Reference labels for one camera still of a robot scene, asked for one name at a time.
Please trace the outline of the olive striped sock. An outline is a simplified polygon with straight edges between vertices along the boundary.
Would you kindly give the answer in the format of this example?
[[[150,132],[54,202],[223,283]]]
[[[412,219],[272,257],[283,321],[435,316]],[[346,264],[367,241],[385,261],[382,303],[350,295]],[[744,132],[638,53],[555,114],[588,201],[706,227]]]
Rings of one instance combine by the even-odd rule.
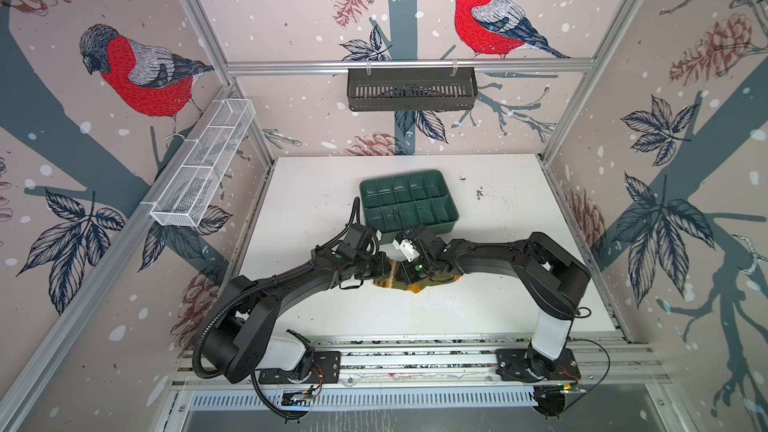
[[[373,285],[383,289],[402,290],[418,294],[428,287],[435,287],[454,283],[460,279],[459,275],[436,274],[430,276],[415,268],[409,269],[408,262],[391,260],[390,269],[382,277],[373,280]]]

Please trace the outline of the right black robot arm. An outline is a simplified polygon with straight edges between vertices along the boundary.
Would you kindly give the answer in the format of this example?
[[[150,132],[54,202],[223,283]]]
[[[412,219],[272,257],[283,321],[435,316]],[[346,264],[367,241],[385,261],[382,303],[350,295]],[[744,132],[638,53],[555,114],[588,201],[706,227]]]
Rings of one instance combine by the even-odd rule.
[[[590,283],[583,263],[542,232],[501,243],[453,239],[444,242],[428,227],[400,232],[393,246],[405,257],[407,278],[421,274],[464,276],[487,273],[519,279],[538,306],[533,336],[520,360],[499,366],[498,373],[521,382],[551,380],[559,371],[580,302]]]

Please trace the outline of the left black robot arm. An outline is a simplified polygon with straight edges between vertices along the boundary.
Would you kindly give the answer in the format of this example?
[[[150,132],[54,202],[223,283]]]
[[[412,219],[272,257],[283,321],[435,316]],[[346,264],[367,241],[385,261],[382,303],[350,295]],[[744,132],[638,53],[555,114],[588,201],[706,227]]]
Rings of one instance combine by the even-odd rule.
[[[284,273],[250,280],[232,279],[219,293],[192,339],[192,370],[201,379],[219,376],[236,384],[257,371],[275,371],[289,381],[312,375],[315,347],[293,330],[276,332],[277,319],[314,294],[356,287],[380,278],[388,258],[381,233],[353,223],[310,252],[307,262]]]

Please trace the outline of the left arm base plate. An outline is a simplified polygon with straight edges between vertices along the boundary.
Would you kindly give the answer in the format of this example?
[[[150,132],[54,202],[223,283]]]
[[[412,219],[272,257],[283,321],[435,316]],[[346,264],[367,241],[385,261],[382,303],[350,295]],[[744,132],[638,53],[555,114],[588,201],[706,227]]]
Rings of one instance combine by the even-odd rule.
[[[306,352],[293,369],[261,369],[257,372],[257,379],[265,385],[336,384],[340,367],[340,352],[311,351]]]

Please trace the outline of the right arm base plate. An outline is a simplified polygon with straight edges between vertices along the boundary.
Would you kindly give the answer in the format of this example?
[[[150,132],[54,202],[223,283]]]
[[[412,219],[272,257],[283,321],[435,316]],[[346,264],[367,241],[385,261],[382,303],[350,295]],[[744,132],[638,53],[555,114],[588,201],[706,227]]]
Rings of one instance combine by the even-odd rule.
[[[498,349],[496,374],[503,382],[538,383],[581,380],[573,351],[565,348],[557,359],[549,359],[532,347]]]

